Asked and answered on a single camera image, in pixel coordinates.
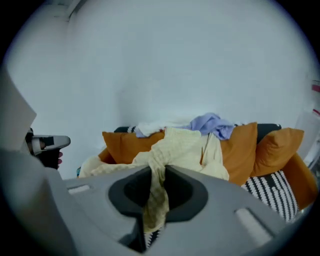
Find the blue cloth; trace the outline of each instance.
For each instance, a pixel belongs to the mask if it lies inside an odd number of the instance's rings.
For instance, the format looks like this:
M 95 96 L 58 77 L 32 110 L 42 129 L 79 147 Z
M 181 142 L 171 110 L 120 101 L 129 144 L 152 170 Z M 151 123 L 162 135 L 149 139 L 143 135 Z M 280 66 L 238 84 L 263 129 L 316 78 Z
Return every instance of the blue cloth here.
M 200 131 L 202 135 L 213 133 L 219 140 L 228 140 L 235 125 L 227 120 L 221 119 L 215 113 L 206 113 L 193 119 L 190 124 L 177 128 Z

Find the white blanket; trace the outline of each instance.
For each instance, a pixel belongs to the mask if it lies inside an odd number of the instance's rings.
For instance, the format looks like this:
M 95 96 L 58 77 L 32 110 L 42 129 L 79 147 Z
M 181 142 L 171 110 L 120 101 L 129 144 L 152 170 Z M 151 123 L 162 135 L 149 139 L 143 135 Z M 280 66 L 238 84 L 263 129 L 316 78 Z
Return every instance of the white blanket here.
M 229 179 L 223 166 L 220 141 L 214 134 L 201 136 L 199 131 L 173 127 L 168 127 L 164 139 L 154 144 L 149 152 L 140 152 L 131 164 L 107 164 L 93 157 L 81 166 L 79 177 L 109 174 L 142 165 L 149 165 L 152 171 L 150 196 L 143 209 L 144 232 L 158 230 L 165 223 L 169 211 L 168 195 L 164 188 L 166 165 Z

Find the cream towel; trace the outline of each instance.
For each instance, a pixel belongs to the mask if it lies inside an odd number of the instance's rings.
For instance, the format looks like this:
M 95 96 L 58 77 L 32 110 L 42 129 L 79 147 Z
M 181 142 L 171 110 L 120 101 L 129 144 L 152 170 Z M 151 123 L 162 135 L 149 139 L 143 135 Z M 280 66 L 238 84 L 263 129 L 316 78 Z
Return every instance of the cream towel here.
M 93 157 L 82 165 L 79 177 L 109 174 L 142 165 L 149 165 L 152 171 L 150 196 L 143 209 L 144 232 L 154 232 L 162 227 L 169 211 L 168 195 L 164 188 L 166 165 L 190 169 L 224 180 L 229 179 L 222 163 L 220 141 L 214 134 L 201 136 L 199 131 L 173 127 L 166 129 L 164 139 L 154 144 L 149 152 L 140 152 L 132 164 L 101 162 L 99 165 L 99 160 Z

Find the orange cushion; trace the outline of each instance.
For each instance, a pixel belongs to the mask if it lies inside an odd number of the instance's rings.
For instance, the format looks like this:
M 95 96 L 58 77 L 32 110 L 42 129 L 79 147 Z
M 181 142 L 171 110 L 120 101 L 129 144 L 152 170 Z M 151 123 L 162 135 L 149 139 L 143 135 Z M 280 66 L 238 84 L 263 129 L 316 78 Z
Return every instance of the orange cushion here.
M 235 127 L 230 139 L 220 141 L 230 182 L 241 186 L 250 177 L 256 159 L 257 136 L 257 123 L 252 122 Z
M 268 133 L 256 146 L 255 163 L 250 176 L 262 176 L 281 170 L 297 152 L 303 137 L 303 130 L 292 128 Z
M 135 133 L 104 131 L 102 132 L 102 136 L 106 144 L 107 152 L 116 164 L 132 164 L 132 161 L 139 152 L 150 151 L 153 144 L 165 137 L 165 133 L 157 132 L 147 138 L 137 138 Z

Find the white wall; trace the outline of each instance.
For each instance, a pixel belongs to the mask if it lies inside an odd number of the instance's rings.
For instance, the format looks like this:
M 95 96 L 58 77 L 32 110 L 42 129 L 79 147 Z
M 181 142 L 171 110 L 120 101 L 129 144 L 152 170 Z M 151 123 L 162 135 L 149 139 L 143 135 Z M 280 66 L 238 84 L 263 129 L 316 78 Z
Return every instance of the white wall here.
M 71 137 L 64 178 L 119 125 L 215 112 L 294 127 L 313 105 L 318 63 L 268 1 L 87 0 L 68 23 L 41 19 L 12 47 L 9 71 L 34 127 Z

